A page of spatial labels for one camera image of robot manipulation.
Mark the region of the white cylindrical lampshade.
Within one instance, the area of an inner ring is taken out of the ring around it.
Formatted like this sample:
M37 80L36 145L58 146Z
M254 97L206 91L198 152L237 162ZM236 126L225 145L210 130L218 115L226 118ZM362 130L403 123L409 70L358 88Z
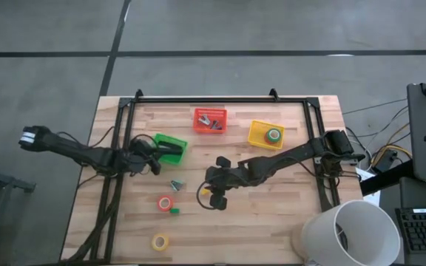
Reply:
M401 242L385 211L351 200L295 225L291 246L301 259L320 266L390 266Z

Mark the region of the green plastic basket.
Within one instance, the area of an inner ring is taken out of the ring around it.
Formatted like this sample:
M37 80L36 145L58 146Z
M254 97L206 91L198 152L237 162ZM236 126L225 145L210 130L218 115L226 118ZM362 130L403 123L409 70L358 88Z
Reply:
M176 146L180 146L182 148L182 153L180 155L168 154L168 155L163 155L160 158L161 163L179 166L182 162L184 154L186 153L188 142L185 140L181 140L181 139L178 139L169 135L161 134L161 133L157 133L154 139L158 144L160 144L161 142L165 142L165 143L173 144Z

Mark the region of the green tape roll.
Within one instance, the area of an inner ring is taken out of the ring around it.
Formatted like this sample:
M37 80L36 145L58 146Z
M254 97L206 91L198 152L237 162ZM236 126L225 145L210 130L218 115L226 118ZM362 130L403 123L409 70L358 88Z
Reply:
M281 138L282 138L282 133L277 128L271 128L265 134L265 141L270 144L280 142Z

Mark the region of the yellow plastic basket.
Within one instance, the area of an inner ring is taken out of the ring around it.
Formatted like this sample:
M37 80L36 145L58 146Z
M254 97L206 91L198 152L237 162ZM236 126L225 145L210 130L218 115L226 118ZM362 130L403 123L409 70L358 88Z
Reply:
M270 145L265 142L265 134L271 128L277 128L282 133L281 141L275 145ZM248 142L253 145L264 149L280 150L283 147L283 139L285 128L278 124L268 123L261 120L253 120L248 133Z

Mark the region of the orange plastic basket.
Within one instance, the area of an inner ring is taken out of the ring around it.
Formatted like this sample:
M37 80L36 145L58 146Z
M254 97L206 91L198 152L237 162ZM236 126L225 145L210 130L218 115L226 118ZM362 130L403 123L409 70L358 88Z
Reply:
M198 121L198 118L202 114L207 114L208 118L211 121L209 126L206 126ZM208 134L222 134L227 130L227 119L228 113L226 109L215 109L215 108L196 108L194 111L193 118L193 129L198 133L208 133ZM222 125L222 130L212 130L212 122L218 120Z

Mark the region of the black bar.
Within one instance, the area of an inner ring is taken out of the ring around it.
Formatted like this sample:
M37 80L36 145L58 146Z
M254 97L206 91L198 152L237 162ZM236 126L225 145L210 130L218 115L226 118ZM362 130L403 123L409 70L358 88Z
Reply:
M399 180L403 177L414 178L412 160L399 164L396 167L367 178L366 180L362 180L359 184L362 195L367 196L391 187L399 183Z

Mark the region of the white paper sheet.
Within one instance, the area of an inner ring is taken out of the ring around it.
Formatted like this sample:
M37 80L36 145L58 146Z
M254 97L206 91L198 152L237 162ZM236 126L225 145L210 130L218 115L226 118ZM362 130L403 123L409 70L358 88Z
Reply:
M362 170L360 168L356 168L356 173L358 174L361 182L375 176L375 174L372 174L371 172ZM370 202L370 203L373 203L374 205L379 206L380 194L381 194L381 191L377 191L367 196L364 196L363 199L366 202Z

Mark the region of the black power box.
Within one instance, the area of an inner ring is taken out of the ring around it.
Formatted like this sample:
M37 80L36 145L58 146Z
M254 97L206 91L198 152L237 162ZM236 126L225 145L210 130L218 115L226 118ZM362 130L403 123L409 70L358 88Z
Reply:
M377 174L387 171L391 168L397 157L398 153L396 151L388 149L384 151L380 157L376 157L371 166L371 170Z

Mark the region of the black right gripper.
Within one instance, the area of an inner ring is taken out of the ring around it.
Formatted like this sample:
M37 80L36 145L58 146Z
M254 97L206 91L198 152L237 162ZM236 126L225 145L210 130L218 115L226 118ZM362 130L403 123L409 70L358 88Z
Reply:
M230 170L231 161L222 156L216 159L216 167L210 166L206 169L205 189L212 193L209 204L213 210L226 209L225 193L232 188Z

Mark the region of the black keyboard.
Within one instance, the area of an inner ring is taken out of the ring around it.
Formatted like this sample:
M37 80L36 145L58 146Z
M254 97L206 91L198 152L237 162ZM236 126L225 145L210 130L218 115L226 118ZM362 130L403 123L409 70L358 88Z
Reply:
M408 253L426 253L426 208L396 208L399 229Z

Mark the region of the yellow tape roll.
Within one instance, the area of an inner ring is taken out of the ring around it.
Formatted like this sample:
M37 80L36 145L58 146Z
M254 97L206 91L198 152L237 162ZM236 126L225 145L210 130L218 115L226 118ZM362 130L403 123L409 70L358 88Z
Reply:
M163 251L169 246L169 237L162 233L156 234L152 238L151 246L156 251Z

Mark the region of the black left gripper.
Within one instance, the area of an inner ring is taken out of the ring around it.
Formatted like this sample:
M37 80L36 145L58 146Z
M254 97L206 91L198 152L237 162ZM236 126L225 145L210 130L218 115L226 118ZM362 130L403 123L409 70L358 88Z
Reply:
M129 142L128 148L134 155L150 166L150 171L154 175L159 175L161 166L159 159L164 155L174 155L175 150L171 149L168 143L157 143L152 137L144 140L142 137L134 137Z

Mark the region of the black metal table frame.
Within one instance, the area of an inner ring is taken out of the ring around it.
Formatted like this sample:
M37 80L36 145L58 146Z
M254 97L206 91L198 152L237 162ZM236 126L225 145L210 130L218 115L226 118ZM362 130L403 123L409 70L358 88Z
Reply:
M196 108L226 109L227 130L222 134L198 133L193 129ZM76 243L94 224L108 215L91 257L107 264L202 265L202 264L293 264L290 238L295 225L334 207L337 187L311 175L313 160L278 171L257 187L227 192L224 211L212 211L199 185L206 169L219 156L238 163L270 151L248 142L251 122L261 120L285 128L284 149L292 149L332 129L344 120L337 96L217 96L217 97L102 97L98 100L90 143L126 147L139 136L147 140L157 133L188 142L179 166L163 165L159 175L143 170L116 180L96 177L84 169L84 181L75 195L69 232L62 257L72 255ZM174 191L170 181L184 182ZM161 196L173 199L179 214L157 207ZM156 251L156 234L169 237L169 246Z

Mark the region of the orange tape roll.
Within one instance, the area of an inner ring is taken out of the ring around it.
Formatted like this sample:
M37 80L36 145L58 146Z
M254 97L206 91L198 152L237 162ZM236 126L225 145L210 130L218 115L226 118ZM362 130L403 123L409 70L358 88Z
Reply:
M173 199L167 195L161 196L157 202L157 207L162 212L169 212L173 208L173 205Z

